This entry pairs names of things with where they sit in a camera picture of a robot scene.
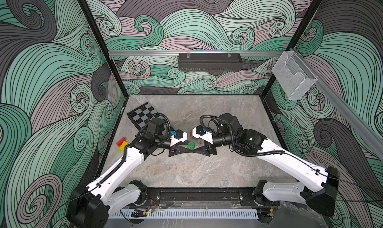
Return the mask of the black white chessboard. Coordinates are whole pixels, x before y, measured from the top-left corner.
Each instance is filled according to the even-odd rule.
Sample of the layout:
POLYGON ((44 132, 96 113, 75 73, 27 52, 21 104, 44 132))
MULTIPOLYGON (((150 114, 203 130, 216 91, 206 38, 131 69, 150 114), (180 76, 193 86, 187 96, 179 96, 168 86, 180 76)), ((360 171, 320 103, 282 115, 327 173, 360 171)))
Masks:
POLYGON ((127 113, 128 118, 133 123, 133 125, 138 129, 142 129, 150 116, 157 113, 155 108, 151 106, 148 102, 145 104, 133 109, 127 113))

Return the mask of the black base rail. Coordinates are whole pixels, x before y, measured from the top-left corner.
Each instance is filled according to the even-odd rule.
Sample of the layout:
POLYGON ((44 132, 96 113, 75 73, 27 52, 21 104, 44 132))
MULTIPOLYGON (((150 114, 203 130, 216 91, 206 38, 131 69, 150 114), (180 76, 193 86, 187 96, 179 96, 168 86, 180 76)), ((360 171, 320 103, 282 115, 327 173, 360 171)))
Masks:
POLYGON ((280 201, 305 204, 306 198, 313 194, 308 188, 297 183, 283 194, 280 184, 261 183, 257 187, 244 188, 147 188, 145 198, 156 204, 165 202, 235 202, 243 206, 260 206, 280 201))

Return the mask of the clear plastic wall holder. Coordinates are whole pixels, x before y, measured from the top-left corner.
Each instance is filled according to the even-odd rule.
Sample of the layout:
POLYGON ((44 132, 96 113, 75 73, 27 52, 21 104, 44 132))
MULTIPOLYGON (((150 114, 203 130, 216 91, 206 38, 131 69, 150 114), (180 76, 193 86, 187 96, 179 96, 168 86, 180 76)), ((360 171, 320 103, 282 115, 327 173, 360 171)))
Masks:
POLYGON ((318 80, 309 64, 295 51, 284 51, 272 73, 290 100, 301 99, 318 80))

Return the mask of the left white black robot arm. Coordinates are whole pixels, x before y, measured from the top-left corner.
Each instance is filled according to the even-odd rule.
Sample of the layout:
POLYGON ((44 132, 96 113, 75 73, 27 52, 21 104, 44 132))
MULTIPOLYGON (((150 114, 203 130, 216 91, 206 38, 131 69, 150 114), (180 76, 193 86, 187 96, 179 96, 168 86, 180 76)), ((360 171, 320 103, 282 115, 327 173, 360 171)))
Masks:
POLYGON ((157 148, 171 149, 187 138, 186 132, 172 128, 164 114, 150 116, 132 142, 123 147, 123 155, 117 162, 87 186, 72 191, 67 220, 77 228, 102 228, 110 215, 126 205, 145 203, 147 187, 140 181, 116 189, 157 148))

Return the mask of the red block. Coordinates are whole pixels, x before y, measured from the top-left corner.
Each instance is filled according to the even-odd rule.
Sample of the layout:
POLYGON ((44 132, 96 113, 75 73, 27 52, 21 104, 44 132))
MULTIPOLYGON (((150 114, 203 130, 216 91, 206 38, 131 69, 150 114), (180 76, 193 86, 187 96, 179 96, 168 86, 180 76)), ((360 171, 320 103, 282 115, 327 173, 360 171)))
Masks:
POLYGON ((122 137, 122 138, 116 143, 116 145, 120 147, 125 141, 126 141, 126 138, 122 137))

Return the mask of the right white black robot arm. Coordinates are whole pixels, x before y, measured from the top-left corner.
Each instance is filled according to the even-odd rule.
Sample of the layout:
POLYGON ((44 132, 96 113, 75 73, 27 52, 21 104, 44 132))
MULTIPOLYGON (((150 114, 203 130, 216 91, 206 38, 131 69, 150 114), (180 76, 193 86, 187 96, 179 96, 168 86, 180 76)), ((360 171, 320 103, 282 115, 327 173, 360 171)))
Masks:
POLYGON ((199 125, 192 129, 192 137, 202 139, 204 148, 213 154, 219 146, 230 146, 243 157, 256 157, 283 170, 297 181, 295 183, 258 183, 254 196, 258 203, 290 202, 308 206, 324 216, 335 214, 340 173, 334 167, 312 164, 278 146, 264 134, 254 129, 244 129, 236 116, 202 115, 199 125))

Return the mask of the green paint jar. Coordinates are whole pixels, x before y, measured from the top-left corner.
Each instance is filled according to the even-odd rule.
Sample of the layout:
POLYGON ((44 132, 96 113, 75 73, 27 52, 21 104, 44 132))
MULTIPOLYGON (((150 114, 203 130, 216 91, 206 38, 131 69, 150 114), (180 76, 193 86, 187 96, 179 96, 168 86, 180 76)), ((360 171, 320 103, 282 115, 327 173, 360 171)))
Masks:
POLYGON ((189 150, 194 150, 195 149, 195 143, 194 142, 189 142, 188 143, 188 149, 189 150))

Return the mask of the black wall tray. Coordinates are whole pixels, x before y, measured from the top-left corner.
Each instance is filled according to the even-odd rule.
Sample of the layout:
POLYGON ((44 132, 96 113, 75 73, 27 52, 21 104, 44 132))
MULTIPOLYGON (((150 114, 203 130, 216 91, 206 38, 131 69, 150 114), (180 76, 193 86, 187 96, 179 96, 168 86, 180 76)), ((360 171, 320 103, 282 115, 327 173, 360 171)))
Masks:
POLYGON ((178 68, 183 72, 209 72, 219 75, 223 72, 238 72, 243 65, 239 53, 179 53, 178 68))

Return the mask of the yellow block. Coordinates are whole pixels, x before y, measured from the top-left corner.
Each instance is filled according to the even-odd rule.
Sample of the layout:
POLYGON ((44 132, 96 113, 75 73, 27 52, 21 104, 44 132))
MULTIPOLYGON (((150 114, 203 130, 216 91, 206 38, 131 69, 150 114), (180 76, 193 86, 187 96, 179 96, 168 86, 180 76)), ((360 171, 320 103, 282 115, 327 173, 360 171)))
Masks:
POLYGON ((126 147, 128 144, 129 144, 128 142, 123 141, 122 144, 121 144, 121 146, 120 146, 120 148, 119 148, 119 150, 123 152, 124 149, 125 149, 125 147, 126 147))

